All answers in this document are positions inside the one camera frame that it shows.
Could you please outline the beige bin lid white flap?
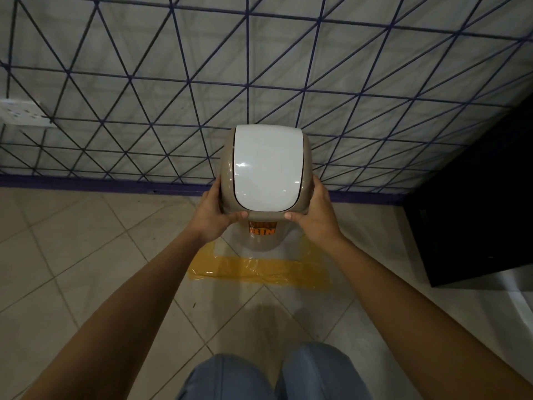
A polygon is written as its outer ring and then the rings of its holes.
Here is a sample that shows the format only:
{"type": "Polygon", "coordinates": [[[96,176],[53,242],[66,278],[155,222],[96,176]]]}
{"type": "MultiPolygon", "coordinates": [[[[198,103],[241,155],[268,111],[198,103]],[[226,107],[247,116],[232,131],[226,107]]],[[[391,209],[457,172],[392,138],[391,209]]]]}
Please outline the beige bin lid white flap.
{"type": "Polygon", "coordinates": [[[223,147],[220,181],[225,213],[247,212],[256,222],[306,214],[313,189],[309,138],[295,127],[237,125],[223,147]]]}

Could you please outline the black cabinet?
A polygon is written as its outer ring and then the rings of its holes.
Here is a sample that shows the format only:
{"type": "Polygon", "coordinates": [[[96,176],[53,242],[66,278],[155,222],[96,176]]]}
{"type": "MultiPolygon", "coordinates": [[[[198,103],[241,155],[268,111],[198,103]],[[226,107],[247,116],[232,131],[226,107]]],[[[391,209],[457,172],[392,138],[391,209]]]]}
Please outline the black cabinet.
{"type": "Polygon", "coordinates": [[[403,208],[431,287],[533,291],[533,92],[403,208]]]}

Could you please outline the person's left forearm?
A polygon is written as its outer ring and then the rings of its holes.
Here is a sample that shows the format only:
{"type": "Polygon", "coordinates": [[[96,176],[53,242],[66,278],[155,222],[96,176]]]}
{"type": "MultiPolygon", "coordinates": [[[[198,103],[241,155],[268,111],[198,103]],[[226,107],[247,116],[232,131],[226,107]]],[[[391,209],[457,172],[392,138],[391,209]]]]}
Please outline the person's left forearm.
{"type": "Polygon", "coordinates": [[[192,259],[219,236],[187,227],[96,309],[21,400],[126,400],[192,259]]]}

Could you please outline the person's right forearm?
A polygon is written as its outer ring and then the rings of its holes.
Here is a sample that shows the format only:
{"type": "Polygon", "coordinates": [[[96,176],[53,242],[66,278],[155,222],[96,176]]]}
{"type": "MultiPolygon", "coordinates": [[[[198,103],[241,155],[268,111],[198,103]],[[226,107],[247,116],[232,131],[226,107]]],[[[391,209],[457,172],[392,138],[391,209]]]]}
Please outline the person's right forearm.
{"type": "Polygon", "coordinates": [[[533,385],[343,235],[325,241],[361,306],[426,400],[533,400],[533,385]]]}

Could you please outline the person's right hand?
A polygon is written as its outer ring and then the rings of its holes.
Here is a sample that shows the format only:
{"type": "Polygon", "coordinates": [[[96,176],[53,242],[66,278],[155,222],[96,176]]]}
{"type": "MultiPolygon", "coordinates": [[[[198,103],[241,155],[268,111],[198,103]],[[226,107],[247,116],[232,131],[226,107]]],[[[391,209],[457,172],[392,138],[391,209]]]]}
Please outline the person's right hand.
{"type": "Polygon", "coordinates": [[[326,251],[344,238],[329,192],[316,175],[313,175],[313,192],[307,214],[310,215],[310,224],[300,227],[318,247],[326,251]]]}

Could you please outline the yellow floor tape marking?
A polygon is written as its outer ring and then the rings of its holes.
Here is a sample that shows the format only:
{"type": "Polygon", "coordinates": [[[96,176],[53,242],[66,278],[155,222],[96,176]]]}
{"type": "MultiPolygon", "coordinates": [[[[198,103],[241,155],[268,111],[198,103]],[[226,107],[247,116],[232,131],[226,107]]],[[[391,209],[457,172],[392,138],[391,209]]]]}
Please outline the yellow floor tape marking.
{"type": "Polygon", "coordinates": [[[216,255],[215,245],[210,242],[196,254],[187,271],[190,279],[217,278],[321,290],[332,287],[322,252],[307,237],[298,240],[297,260],[216,255]]]}

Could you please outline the person's left leg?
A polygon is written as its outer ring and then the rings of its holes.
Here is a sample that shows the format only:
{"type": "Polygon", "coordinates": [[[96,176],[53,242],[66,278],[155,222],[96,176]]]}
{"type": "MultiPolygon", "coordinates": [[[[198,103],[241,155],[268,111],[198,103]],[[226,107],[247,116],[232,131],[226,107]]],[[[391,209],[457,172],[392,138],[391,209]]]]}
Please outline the person's left leg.
{"type": "Polygon", "coordinates": [[[217,354],[198,364],[175,400],[276,400],[265,374],[242,357],[217,354]]]}

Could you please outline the beige trash bin body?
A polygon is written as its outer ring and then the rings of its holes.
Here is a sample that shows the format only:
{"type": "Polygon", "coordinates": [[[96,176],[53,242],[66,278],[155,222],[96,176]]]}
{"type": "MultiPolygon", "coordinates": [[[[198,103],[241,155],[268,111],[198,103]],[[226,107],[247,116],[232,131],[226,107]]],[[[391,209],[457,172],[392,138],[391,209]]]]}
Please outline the beige trash bin body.
{"type": "Polygon", "coordinates": [[[298,225],[288,220],[249,221],[238,223],[238,239],[241,245],[253,251],[269,251],[298,240],[302,231],[298,225]]]}

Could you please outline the person's left hand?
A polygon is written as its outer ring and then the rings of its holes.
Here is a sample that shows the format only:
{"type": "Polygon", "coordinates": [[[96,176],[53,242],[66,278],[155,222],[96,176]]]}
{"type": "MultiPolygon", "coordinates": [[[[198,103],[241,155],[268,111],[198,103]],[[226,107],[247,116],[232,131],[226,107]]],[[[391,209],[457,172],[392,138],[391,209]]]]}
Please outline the person's left hand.
{"type": "Polygon", "coordinates": [[[218,239],[227,229],[223,227],[224,212],[220,193],[221,177],[219,175],[209,191],[203,193],[189,223],[189,228],[198,236],[203,245],[218,239]]]}

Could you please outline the person's leg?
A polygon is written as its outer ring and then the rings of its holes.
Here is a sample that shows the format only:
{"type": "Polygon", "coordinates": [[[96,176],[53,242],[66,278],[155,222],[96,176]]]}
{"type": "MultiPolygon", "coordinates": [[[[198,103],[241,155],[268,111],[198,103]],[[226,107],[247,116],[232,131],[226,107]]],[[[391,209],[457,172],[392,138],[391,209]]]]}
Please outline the person's leg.
{"type": "Polygon", "coordinates": [[[242,357],[217,354],[198,364],[175,400],[276,400],[265,374],[242,357]]]}
{"type": "Polygon", "coordinates": [[[350,358],[318,342],[285,356],[275,386],[277,400],[372,400],[350,358]]]}

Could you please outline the person's right leg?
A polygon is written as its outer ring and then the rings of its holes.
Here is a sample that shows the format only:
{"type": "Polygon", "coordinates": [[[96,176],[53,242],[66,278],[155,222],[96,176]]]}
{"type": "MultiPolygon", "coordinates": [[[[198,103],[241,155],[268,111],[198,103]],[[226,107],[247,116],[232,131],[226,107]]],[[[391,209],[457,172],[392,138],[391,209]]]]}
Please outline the person's right leg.
{"type": "Polygon", "coordinates": [[[277,400],[372,400],[350,358],[318,342],[285,356],[275,386],[277,400]]]}

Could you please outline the white wall socket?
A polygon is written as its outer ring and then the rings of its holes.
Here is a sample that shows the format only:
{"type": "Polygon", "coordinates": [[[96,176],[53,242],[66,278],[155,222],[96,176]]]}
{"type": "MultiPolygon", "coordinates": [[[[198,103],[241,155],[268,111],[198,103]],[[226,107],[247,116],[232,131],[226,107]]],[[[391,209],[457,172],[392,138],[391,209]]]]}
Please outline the white wall socket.
{"type": "Polygon", "coordinates": [[[33,101],[0,99],[0,120],[6,125],[57,128],[33,101]]]}

